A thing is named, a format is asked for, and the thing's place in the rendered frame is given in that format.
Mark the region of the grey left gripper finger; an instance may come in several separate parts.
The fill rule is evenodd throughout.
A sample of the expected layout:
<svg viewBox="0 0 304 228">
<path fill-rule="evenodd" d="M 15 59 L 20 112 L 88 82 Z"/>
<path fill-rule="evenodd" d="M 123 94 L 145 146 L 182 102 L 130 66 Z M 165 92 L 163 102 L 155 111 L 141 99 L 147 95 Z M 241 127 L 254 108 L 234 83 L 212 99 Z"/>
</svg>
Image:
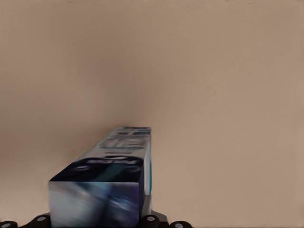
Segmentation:
<svg viewBox="0 0 304 228">
<path fill-rule="evenodd" d="M 153 210 L 152 195 L 145 195 L 143 206 L 142 206 L 141 218 L 144 218 L 145 216 L 151 216 L 151 215 L 158 217 L 160 219 L 160 222 L 168 222 L 167 216 Z"/>
</svg>

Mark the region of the blue and white toothpaste box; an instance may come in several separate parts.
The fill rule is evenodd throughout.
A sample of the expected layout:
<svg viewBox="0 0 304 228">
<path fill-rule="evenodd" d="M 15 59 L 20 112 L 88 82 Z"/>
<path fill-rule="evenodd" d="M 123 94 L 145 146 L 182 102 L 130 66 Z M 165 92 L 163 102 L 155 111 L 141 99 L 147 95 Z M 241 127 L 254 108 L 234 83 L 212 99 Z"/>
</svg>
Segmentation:
<svg viewBox="0 0 304 228">
<path fill-rule="evenodd" d="M 133 228 L 152 191 L 150 127 L 119 127 L 49 180 L 52 228 Z"/>
</svg>

